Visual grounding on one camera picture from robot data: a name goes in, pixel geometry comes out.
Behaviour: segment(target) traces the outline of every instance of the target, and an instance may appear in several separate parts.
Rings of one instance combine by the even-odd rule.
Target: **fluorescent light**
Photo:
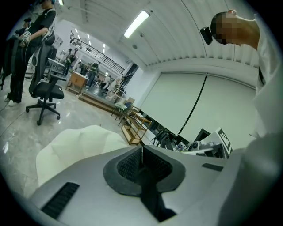
[[[64,5],[63,0],[58,0],[60,5]]]
[[[124,33],[126,38],[129,38],[132,33],[149,17],[149,14],[146,11],[142,11],[140,15],[132,22],[128,30]]]

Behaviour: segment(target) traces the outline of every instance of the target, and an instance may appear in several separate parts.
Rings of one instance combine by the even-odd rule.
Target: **metal railing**
[[[81,41],[80,39],[73,38],[72,44],[75,47],[80,48],[81,50],[85,50],[87,53],[89,53],[90,56],[96,58],[98,61],[104,62],[106,65],[108,65],[110,68],[112,68],[114,71],[116,71],[119,74],[122,74],[123,71],[125,70],[119,64],[111,60],[109,57],[105,56],[102,52],[93,48],[91,45]]]

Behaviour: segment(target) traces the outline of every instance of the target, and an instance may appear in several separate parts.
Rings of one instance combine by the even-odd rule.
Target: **black vent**
[[[57,219],[78,188],[77,184],[66,183],[41,210]]]

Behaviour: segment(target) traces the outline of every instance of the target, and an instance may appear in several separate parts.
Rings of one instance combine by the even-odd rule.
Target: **gray floor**
[[[6,106],[3,97],[8,93],[10,78],[0,91],[0,170],[8,185],[28,198],[38,187],[35,158],[39,151],[65,129],[80,129],[90,125],[118,133],[126,142],[119,121],[115,116],[78,100],[64,90],[65,98],[54,100],[61,119],[46,110],[41,126],[36,124],[40,109],[25,112],[28,105],[36,104],[28,92],[30,82],[24,83],[22,102],[14,107]]]

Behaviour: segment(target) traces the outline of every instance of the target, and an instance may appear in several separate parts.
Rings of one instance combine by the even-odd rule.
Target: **office chair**
[[[50,74],[50,80],[49,83],[47,82],[40,82],[40,80],[43,78],[44,70],[47,65],[48,59],[46,58],[47,53],[50,51],[52,48],[52,44],[55,41],[55,35],[54,32],[50,35],[47,36],[43,41],[42,44],[39,48],[39,53],[38,53],[38,58],[36,59],[35,56],[33,56],[32,62],[35,67],[35,72],[33,79],[31,81],[30,87],[29,87],[29,92],[32,97],[38,98],[40,97],[40,100],[38,100],[36,105],[31,105],[26,107],[26,112],[28,113],[30,109],[32,108],[41,108],[41,113],[39,120],[37,121],[37,125],[41,125],[42,119],[43,119],[43,112],[45,109],[48,109],[49,111],[57,114],[57,119],[60,119],[60,113],[57,112],[56,109],[56,104],[55,103],[47,103],[46,101],[49,99],[50,102],[52,102],[53,98],[54,99],[63,99],[64,98],[64,93],[63,89],[56,85],[56,82],[58,80],[66,81],[66,79],[59,77],[57,75]]]

